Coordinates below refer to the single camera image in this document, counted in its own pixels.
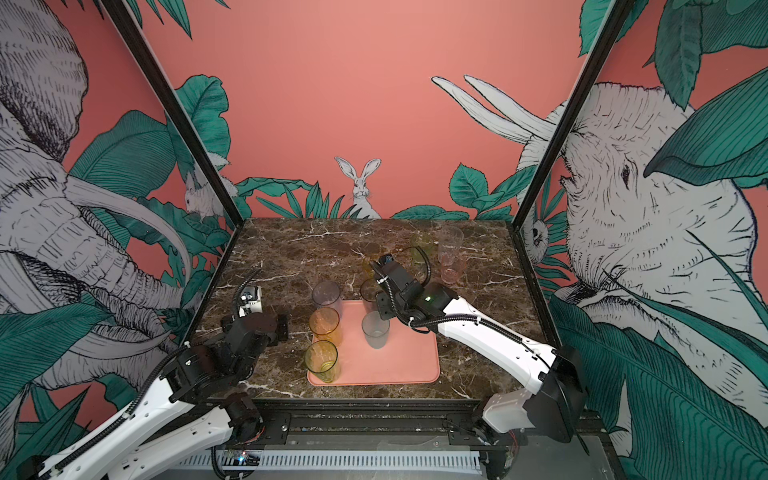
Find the pink clear glass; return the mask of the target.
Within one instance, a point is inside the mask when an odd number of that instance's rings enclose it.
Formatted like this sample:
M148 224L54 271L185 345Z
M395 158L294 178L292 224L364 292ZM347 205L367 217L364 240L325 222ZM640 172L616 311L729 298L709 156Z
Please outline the pink clear glass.
M467 259L459 255L443 256L440 258L440 278L444 284L457 284L464 274Z

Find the pink tray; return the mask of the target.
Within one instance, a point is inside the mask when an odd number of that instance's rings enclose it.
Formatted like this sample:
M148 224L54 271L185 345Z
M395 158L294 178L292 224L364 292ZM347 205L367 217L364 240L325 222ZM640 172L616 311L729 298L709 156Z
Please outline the pink tray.
M437 380L440 364L436 336L419 334L390 321L386 345L382 349L371 348L365 340L361 323L367 314L362 300L342 301L340 316L343 341L336 346L339 353L340 374L330 384L323 383L309 374L309 382L315 386L368 386L427 384Z

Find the black corner post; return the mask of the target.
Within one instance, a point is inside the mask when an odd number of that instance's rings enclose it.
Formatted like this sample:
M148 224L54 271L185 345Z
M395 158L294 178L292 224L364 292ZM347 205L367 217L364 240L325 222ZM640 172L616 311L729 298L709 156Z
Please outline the black corner post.
M589 97L590 90L599 76L610 51L615 44L618 35L632 11L634 1L613 1L608 9L607 16L601 26L595 44L586 59L582 73L576 82L570 98L565 104L561 118L556 126L552 139L548 141L543 158L539 163L535 175L529 185L522 205L512 221L512 231L519 232L523 222L533 207L538 192L543 187L548 173L555 161L560 157L576 120Z
M161 102L166 114L170 117L171 123L181 136L182 143L190 151L209 181L226 214L233 221L235 229L242 227L244 218L240 215L218 171L214 168L198 132L181 105L176 91L170 85L167 75L147 43L127 3L125 1L106 0L100 1L100 4Z

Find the tall yellow glass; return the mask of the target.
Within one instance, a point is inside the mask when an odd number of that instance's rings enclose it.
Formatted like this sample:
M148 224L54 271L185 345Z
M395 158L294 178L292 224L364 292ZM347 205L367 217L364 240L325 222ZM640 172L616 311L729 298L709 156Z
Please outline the tall yellow glass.
M334 308L316 309L310 315L309 328L315 341L329 341L335 346L343 341L340 315Z

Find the frosted teal glass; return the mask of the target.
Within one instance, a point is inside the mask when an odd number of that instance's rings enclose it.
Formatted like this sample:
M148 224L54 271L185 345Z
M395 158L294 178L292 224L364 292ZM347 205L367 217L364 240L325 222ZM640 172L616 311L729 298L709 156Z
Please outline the frosted teal glass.
M373 349L382 349L388 340L390 321L384 320L378 311L367 313L362 319L361 328L368 345Z

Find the black right corner post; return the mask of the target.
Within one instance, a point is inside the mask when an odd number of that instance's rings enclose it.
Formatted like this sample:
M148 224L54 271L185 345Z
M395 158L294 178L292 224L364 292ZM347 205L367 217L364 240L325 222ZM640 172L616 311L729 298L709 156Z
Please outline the black right corner post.
M535 175L529 185L522 205L512 221L512 231L519 232L523 222L533 207L538 192L543 187L548 173L555 161L560 157L576 120L589 97L590 90L599 76L610 51L615 44L618 35L632 11L634 1L613 1L608 9L607 16L601 26L595 44L586 59L582 73L576 82L570 98L565 104L561 118L556 126L552 139L548 141L543 158L539 163Z

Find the clear colourless glass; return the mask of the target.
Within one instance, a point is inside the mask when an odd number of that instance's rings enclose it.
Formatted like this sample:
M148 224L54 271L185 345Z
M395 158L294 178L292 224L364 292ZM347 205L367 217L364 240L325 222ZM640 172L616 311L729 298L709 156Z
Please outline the clear colourless glass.
M438 231L438 260L441 265L456 261L464 241L463 231L453 224L445 224Z

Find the black front rail base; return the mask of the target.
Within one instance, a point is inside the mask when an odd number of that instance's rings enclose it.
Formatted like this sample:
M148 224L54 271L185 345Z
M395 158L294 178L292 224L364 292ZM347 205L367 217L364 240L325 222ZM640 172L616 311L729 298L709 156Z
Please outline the black front rail base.
M266 429L248 444L203 449L148 479L622 479L601 420L583 415L576 437L552 440L533 428L495 434L476 401L261 400ZM219 451L474 451L484 472L240 471L219 468Z

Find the black left corner post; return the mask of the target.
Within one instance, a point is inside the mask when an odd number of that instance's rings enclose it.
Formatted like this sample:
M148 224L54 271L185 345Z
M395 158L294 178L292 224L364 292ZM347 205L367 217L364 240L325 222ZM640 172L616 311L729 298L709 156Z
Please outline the black left corner post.
M161 102L166 114L170 117L171 123L181 136L182 143L190 151L209 181L226 214L233 221L235 229L242 227L244 218L240 215L218 171L214 168L198 132L181 105L176 91L170 85L167 75L147 43L127 3L125 1L106 0L100 1L100 4Z

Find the clear blue tall glass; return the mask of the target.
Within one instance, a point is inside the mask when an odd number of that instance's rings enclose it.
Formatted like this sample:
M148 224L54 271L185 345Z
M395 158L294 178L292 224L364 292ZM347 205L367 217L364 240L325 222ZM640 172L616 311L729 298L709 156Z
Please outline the clear blue tall glass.
M323 280L312 290L311 299L316 308L330 308L341 316L343 297L341 287L334 281Z

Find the white perforated strip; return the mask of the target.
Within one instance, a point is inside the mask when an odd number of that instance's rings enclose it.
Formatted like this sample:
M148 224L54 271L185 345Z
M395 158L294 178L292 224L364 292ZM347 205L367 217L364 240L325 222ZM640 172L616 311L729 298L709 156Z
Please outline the white perforated strip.
M248 471L427 471L459 474L484 472L474 451L219 451L219 468Z

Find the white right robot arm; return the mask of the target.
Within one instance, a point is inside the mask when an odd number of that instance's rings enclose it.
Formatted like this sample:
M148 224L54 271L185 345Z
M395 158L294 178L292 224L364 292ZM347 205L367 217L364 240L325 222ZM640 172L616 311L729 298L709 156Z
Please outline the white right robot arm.
M581 354L528 338L471 305L450 287L420 281L390 254L370 263L381 289L377 308L417 333L435 333L471 348L510 374L521 388L494 394L481 407L480 423L498 433L533 428L568 443L577 435L588 388Z

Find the dark smoky glass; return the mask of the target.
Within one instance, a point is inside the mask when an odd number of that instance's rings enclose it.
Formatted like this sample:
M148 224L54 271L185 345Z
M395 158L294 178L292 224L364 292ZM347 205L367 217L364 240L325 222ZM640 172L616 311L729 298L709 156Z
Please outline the dark smoky glass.
M360 285L359 294L367 313L378 310L377 298L381 292L381 287L374 278L368 278Z

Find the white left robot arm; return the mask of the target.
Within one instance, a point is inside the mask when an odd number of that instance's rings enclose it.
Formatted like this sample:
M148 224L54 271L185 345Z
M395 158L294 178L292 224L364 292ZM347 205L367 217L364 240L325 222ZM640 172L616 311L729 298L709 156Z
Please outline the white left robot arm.
M235 386L287 328L264 312L258 270L235 290L222 331L179 348L152 371L138 396L72 446L22 455L16 479L148 479L203 449L248 444L265 432L254 401Z

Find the short yellow glass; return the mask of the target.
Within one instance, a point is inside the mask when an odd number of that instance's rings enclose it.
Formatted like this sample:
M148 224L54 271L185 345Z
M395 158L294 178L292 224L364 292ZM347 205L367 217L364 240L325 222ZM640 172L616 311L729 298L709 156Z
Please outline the short yellow glass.
M375 276L375 272L372 268L372 263L376 261L376 257L366 256L362 260L362 270L363 274L366 278L373 278Z

